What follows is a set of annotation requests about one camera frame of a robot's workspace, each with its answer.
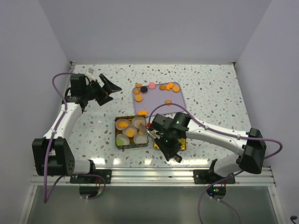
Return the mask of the metal serving tongs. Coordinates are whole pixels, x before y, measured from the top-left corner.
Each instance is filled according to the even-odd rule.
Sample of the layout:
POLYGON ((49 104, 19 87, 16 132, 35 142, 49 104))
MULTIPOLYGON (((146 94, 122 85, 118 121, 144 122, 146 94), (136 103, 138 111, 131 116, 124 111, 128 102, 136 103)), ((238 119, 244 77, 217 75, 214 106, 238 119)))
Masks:
POLYGON ((140 125, 139 128, 143 134, 147 135, 148 137, 153 139, 153 141, 155 142, 156 136, 154 136, 154 134, 152 132, 150 132, 146 126, 140 125))

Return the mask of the orange scalloped cookie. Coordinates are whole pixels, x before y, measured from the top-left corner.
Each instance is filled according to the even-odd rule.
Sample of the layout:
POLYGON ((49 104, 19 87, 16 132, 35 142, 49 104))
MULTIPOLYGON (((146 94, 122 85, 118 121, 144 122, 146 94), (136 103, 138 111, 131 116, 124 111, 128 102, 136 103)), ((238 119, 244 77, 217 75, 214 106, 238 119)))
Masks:
POLYGON ((136 131, 133 128, 126 130, 126 135, 128 138, 133 138, 135 136, 135 134, 136 134, 136 131))

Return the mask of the square cookie tin box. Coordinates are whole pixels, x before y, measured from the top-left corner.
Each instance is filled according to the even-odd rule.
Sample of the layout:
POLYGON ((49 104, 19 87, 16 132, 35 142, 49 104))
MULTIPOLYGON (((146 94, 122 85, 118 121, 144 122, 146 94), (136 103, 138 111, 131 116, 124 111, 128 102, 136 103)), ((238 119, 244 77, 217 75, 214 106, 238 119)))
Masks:
POLYGON ((147 147, 149 138, 140 130, 140 124, 146 125, 144 115, 116 117, 115 145, 119 150, 147 147))

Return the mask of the green round cookie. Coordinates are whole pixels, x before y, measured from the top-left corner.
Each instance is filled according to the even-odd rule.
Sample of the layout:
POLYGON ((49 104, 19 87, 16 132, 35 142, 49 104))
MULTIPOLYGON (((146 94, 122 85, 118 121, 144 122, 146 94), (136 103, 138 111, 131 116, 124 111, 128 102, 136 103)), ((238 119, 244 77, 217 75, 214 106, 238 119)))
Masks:
POLYGON ((126 145, 126 140, 123 139, 123 138, 119 138, 119 139, 116 140, 116 144, 117 144, 118 146, 126 145))

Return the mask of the gold tin lid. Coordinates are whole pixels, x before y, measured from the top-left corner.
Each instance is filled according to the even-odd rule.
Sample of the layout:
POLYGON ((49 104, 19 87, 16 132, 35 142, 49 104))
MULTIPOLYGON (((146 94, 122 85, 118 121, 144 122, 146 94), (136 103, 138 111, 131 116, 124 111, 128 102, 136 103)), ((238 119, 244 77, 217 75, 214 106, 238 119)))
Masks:
MULTIPOLYGON (((180 151, 186 150, 186 140, 185 139, 179 139, 178 141, 179 141, 179 143, 181 143, 180 151)), ((160 149, 159 146, 156 143, 153 143, 153 147, 156 150, 160 149)))

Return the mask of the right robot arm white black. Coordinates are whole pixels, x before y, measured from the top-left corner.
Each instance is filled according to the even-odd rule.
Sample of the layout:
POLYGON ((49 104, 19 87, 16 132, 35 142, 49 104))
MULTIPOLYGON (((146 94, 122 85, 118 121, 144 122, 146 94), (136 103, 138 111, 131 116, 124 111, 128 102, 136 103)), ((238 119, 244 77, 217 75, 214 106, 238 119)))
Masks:
POLYGON ((180 139, 200 140, 231 151, 232 155, 212 161, 208 178, 213 183, 219 183, 224 177, 239 171, 251 174, 262 172, 266 144, 261 132, 255 128, 248 132, 233 131, 205 124, 186 113, 178 112, 174 118, 156 114, 150 129, 161 134, 154 142, 167 161, 182 161, 178 155, 180 139))

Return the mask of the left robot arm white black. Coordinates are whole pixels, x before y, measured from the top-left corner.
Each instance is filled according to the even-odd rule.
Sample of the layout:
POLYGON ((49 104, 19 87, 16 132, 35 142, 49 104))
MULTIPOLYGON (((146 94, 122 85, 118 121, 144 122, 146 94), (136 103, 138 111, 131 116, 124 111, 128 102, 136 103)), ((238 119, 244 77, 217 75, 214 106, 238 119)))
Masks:
POLYGON ((39 176, 80 175, 86 183, 97 178, 92 160, 76 160, 68 139, 74 125, 83 114, 90 101, 100 106, 113 100, 112 93, 121 91, 121 87, 110 82, 103 74, 98 80, 84 74, 70 74, 70 87, 59 96, 61 109, 50 130, 42 137, 34 139, 32 150, 36 172, 39 176))

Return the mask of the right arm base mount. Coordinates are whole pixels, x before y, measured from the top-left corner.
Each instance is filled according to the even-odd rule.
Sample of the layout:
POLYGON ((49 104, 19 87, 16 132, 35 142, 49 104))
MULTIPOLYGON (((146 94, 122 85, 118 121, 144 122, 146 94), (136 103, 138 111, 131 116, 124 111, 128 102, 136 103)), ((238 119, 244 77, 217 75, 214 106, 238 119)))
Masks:
POLYGON ((235 178, 226 179, 222 182, 219 182, 219 186, 215 186, 215 182, 224 179, 216 174, 209 173, 207 169, 195 169, 193 170, 193 179, 195 184, 205 184, 206 186, 212 185, 209 189, 206 190, 208 196, 216 199, 223 199, 226 195, 227 184, 235 184, 235 178))

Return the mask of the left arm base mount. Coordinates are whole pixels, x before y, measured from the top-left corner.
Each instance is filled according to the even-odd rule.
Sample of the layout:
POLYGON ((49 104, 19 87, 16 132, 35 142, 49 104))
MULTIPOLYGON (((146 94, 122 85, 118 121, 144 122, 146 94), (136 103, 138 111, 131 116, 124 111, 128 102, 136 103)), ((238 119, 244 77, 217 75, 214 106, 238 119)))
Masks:
POLYGON ((111 169, 96 169, 91 174, 77 175, 70 178, 71 184, 79 185, 79 194, 85 200, 102 196, 107 185, 111 183, 111 169))

